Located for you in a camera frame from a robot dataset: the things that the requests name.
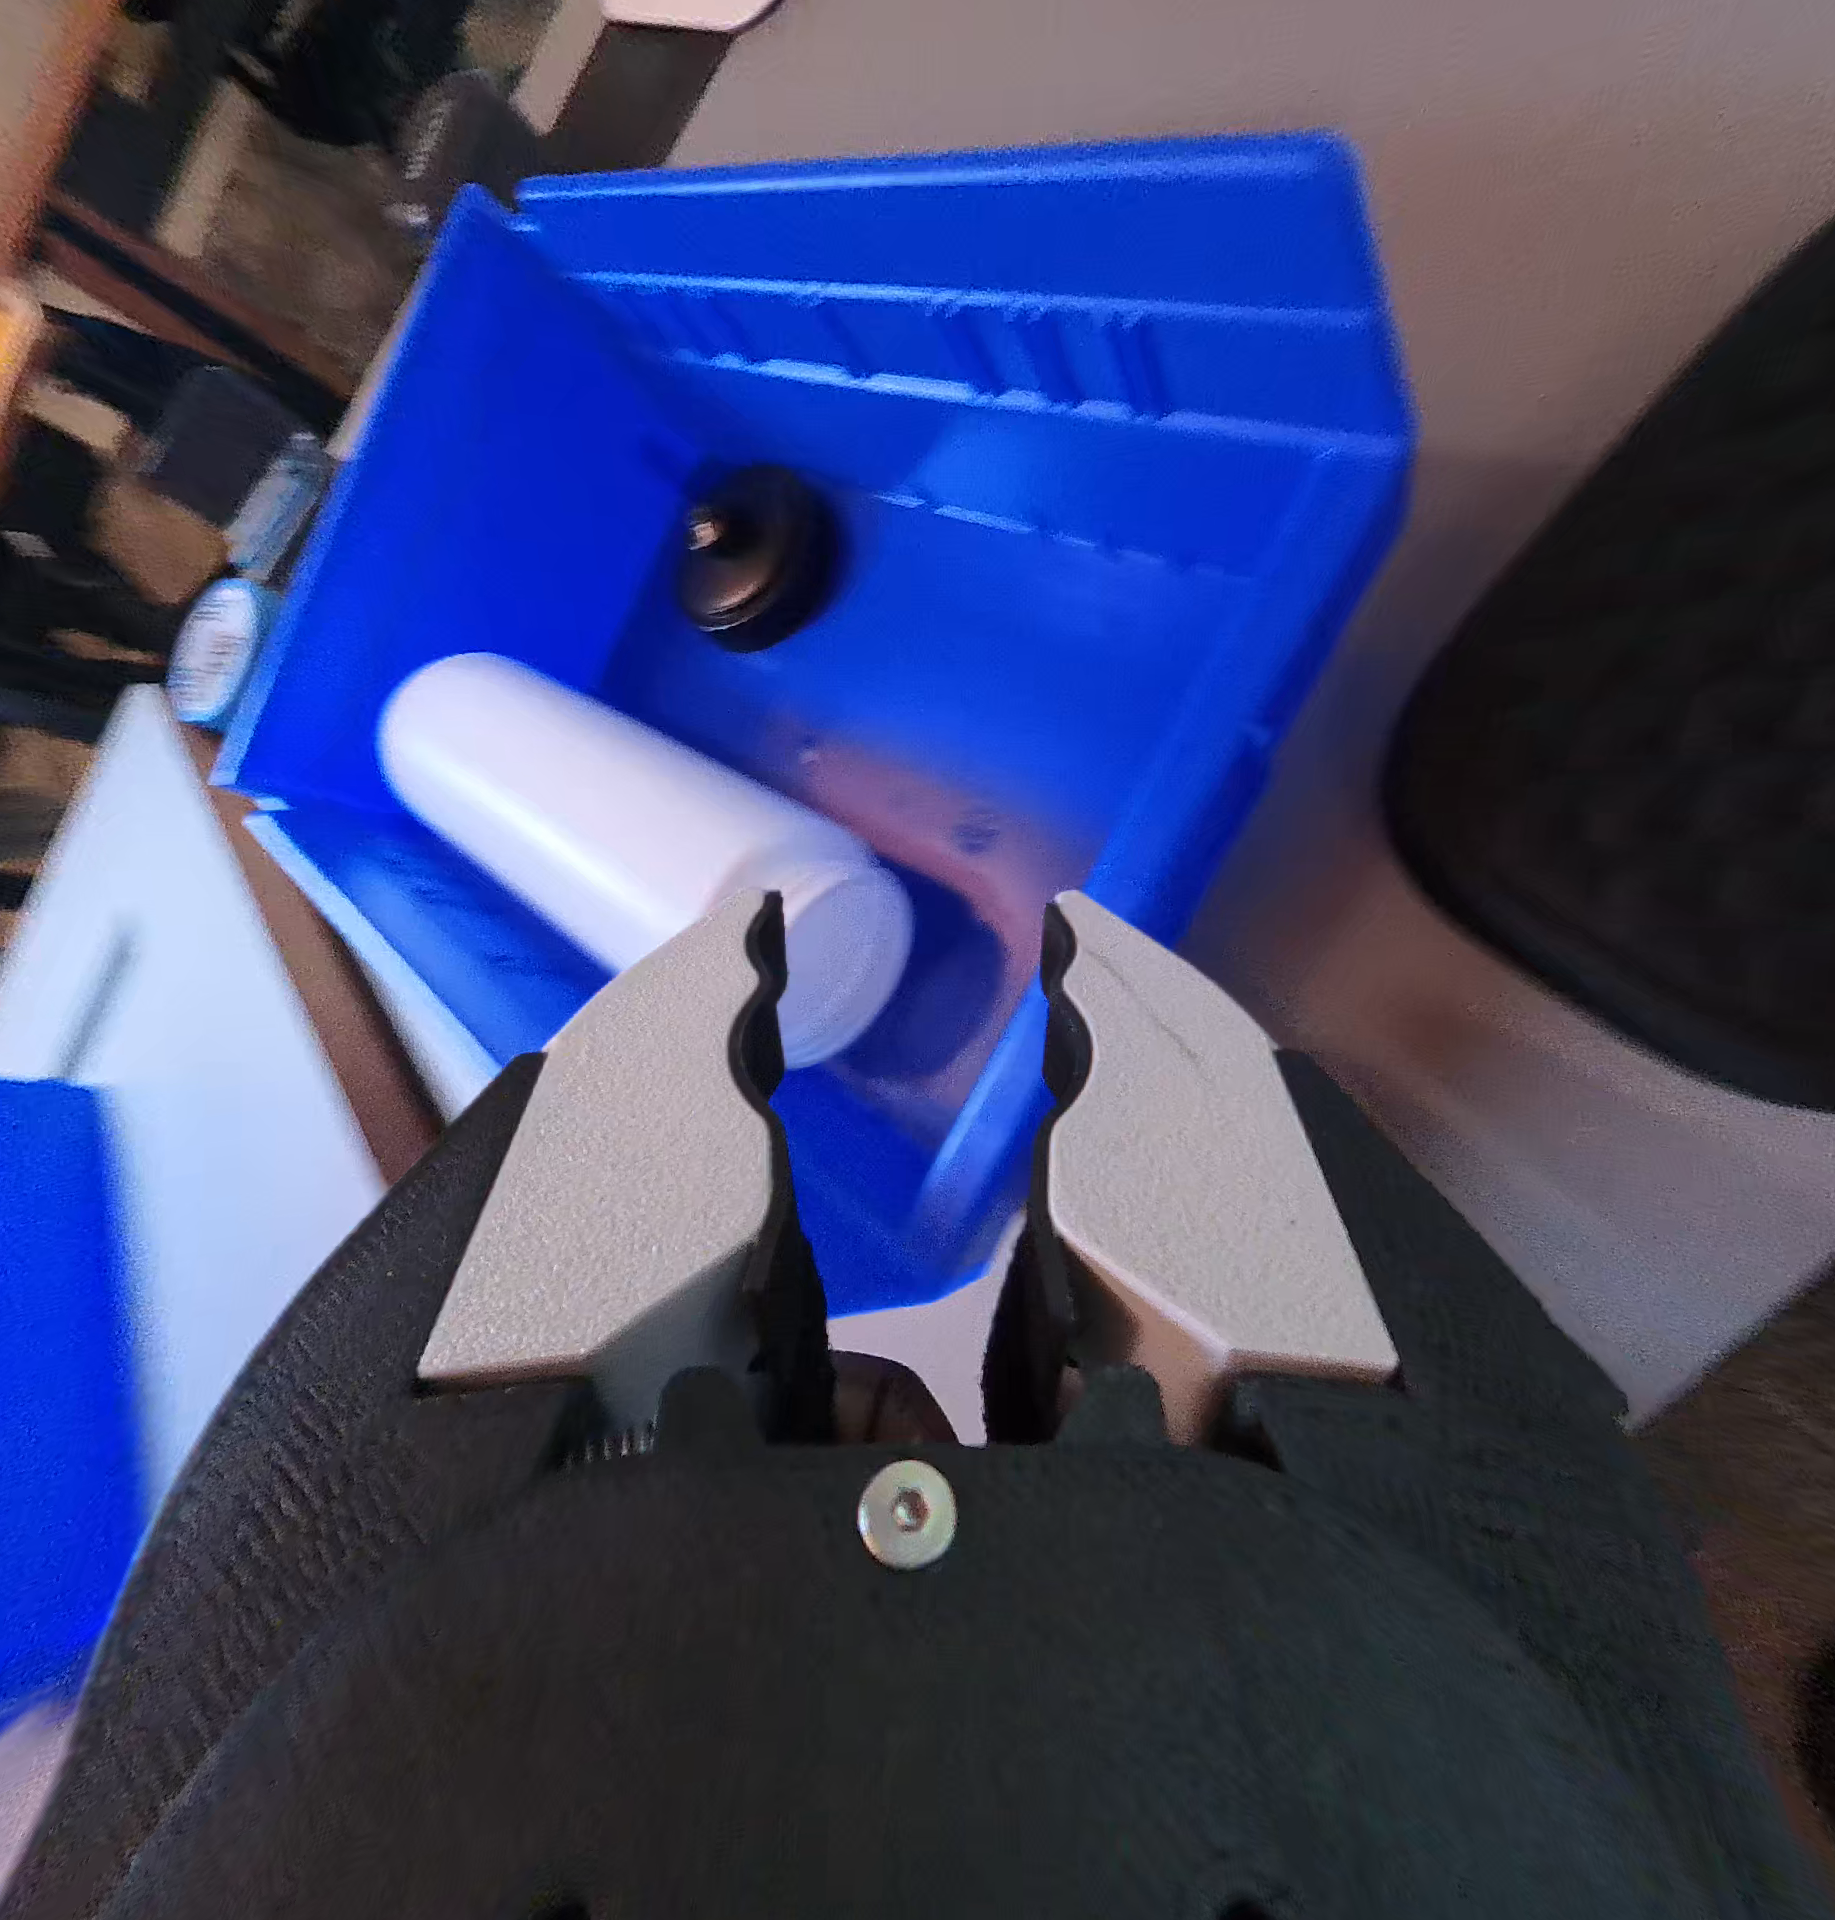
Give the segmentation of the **blue plastic bin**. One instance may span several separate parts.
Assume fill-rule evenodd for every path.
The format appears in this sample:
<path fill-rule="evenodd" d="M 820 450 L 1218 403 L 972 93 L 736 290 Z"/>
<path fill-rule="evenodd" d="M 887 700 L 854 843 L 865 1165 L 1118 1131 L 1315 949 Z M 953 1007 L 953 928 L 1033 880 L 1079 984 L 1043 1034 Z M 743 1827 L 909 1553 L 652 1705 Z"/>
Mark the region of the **blue plastic bin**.
<path fill-rule="evenodd" d="M 76 1686 L 139 1537 L 104 1110 L 81 1086 L 0 1078 L 0 1730 Z"/>
<path fill-rule="evenodd" d="M 464 188 L 215 781 L 469 1060 L 604 968 L 419 825 L 389 695 L 495 651 L 845 820 L 909 886 L 901 995 L 779 1089 L 836 1314 L 962 1286 L 1030 1184 L 1044 902 L 1173 945 L 1393 548 L 1415 414 L 1334 133 Z M 824 490 L 821 618 L 723 651 L 680 514 Z"/>

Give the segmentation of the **person's left hand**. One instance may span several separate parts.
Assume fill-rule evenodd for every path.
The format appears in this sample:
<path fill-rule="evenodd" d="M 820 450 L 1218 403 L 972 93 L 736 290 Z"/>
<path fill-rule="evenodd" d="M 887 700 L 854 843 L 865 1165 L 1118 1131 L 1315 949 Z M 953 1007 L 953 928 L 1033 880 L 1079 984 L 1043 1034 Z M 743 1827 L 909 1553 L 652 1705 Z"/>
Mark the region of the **person's left hand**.
<path fill-rule="evenodd" d="M 958 1444 L 958 1433 L 925 1377 L 880 1354 L 832 1354 L 836 1441 L 880 1448 Z"/>

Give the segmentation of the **white plastic bottle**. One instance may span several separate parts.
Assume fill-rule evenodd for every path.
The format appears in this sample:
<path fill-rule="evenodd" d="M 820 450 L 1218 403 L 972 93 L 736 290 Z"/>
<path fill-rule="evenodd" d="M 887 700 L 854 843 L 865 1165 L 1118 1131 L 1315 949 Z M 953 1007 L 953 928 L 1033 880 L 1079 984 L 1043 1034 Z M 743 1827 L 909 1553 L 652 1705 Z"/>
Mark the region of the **white plastic bottle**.
<path fill-rule="evenodd" d="M 514 658 L 410 672 L 375 742 L 419 825 L 610 975 L 735 894 L 779 894 L 789 1066 L 861 1042 L 908 972 L 909 894 L 851 828 Z"/>

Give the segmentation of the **black bottle lid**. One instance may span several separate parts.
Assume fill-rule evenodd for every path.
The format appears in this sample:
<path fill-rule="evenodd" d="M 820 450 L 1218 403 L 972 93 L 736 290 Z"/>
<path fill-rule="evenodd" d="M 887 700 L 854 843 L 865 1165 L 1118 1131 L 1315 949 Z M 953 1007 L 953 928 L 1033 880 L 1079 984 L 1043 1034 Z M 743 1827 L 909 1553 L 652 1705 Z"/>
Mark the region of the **black bottle lid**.
<path fill-rule="evenodd" d="M 722 472 L 680 514 L 673 605 L 723 651 L 767 651 L 816 622 L 845 567 L 845 529 L 798 468 Z"/>

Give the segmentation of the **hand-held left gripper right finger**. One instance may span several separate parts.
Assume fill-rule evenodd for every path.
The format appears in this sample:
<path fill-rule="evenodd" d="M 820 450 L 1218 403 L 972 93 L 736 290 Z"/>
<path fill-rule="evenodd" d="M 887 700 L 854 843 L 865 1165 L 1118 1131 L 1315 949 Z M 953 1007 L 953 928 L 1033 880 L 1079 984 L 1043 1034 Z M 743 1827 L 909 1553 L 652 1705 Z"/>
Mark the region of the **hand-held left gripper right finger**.
<path fill-rule="evenodd" d="M 1252 1377 L 1384 1388 L 1397 1347 L 1265 1027 L 1065 890 L 1038 966 L 1049 1118 L 986 1341 L 991 1444 L 1044 1444 L 1094 1377 L 1152 1382 L 1212 1444 Z"/>

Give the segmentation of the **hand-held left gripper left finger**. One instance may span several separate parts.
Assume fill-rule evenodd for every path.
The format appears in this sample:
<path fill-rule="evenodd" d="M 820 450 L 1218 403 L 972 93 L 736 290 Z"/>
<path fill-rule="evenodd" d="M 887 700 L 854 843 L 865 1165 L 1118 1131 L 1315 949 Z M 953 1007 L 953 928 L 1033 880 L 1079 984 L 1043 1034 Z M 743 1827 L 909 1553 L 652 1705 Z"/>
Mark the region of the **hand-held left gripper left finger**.
<path fill-rule="evenodd" d="M 764 1438 L 836 1438 L 827 1297 L 772 1107 L 783 984 L 783 901 L 745 886 L 551 1037 L 423 1388 L 572 1385 L 598 1448 L 650 1448 L 665 1385 L 716 1370 Z"/>

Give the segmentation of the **grey charger case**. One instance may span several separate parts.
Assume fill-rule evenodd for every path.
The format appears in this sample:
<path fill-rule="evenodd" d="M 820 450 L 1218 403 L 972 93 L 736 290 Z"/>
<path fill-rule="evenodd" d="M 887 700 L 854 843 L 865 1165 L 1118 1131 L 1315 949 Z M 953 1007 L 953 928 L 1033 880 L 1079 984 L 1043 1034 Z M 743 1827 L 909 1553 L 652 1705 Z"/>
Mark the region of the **grey charger case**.
<path fill-rule="evenodd" d="M 281 577 L 328 497 L 331 478 L 335 459 L 314 433 L 294 431 L 274 450 L 226 524 L 226 556 L 243 578 L 269 585 Z"/>

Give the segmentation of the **black quilted pad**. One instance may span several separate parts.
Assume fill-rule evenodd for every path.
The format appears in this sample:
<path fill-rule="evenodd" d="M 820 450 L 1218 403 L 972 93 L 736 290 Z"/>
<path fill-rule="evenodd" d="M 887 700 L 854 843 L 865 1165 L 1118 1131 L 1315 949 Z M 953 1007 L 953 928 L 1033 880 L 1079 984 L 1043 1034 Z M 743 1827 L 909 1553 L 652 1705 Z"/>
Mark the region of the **black quilted pad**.
<path fill-rule="evenodd" d="M 1558 996 L 1835 1114 L 1835 217 L 1458 622 L 1383 798 L 1427 898 Z"/>

